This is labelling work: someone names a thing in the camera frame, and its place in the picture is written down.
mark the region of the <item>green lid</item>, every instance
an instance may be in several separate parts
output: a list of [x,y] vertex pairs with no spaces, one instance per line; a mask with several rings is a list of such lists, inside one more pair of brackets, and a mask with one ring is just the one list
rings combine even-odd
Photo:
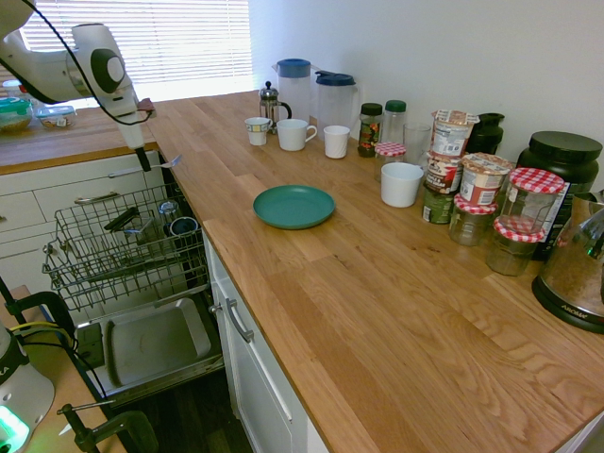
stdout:
[[405,101],[392,100],[386,103],[386,110],[393,111],[395,113],[403,113],[407,110],[407,103]]
[[1,113],[17,113],[18,115],[27,115],[27,109],[31,107],[31,102],[19,99],[18,97],[0,98]]
[[378,116],[381,115],[382,108],[381,104],[376,104],[374,102],[367,102],[361,106],[361,114],[369,115],[369,116]]

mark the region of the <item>plastic pitcher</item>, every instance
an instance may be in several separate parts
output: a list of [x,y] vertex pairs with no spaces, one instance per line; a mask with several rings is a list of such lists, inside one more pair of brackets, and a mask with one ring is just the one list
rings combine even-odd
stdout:
[[352,128],[357,120],[360,102],[357,82],[352,75],[317,71],[319,138],[325,139],[323,129],[327,126]]
[[[310,122],[310,61],[282,59],[273,69],[277,71],[279,100],[292,109],[292,118]],[[284,111],[279,120],[287,119]]]

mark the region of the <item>wire rack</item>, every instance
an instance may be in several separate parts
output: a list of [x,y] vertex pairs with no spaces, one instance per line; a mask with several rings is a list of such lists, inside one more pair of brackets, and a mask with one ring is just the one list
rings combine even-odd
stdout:
[[[208,282],[200,228],[174,236],[159,206],[176,201],[193,217],[176,184],[168,184],[55,213],[55,239],[42,271],[70,310],[147,293],[160,302]],[[138,212],[119,230],[105,226],[130,208]]]

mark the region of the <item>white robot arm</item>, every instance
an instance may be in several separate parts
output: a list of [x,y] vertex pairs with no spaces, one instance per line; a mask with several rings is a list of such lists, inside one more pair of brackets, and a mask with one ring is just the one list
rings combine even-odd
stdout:
[[24,0],[0,0],[0,64],[45,104],[94,95],[148,171],[138,124],[139,102],[109,29],[102,24],[78,25],[72,28],[75,48],[71,52],[32,52],[18,31],[33,13],[30,5]]

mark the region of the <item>dark floor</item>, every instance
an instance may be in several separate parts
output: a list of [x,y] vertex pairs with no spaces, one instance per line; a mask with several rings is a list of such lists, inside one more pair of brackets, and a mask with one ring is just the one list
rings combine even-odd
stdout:
[[253,453],[233,415],[225,370],[119,408],[143,411],[159,453]]

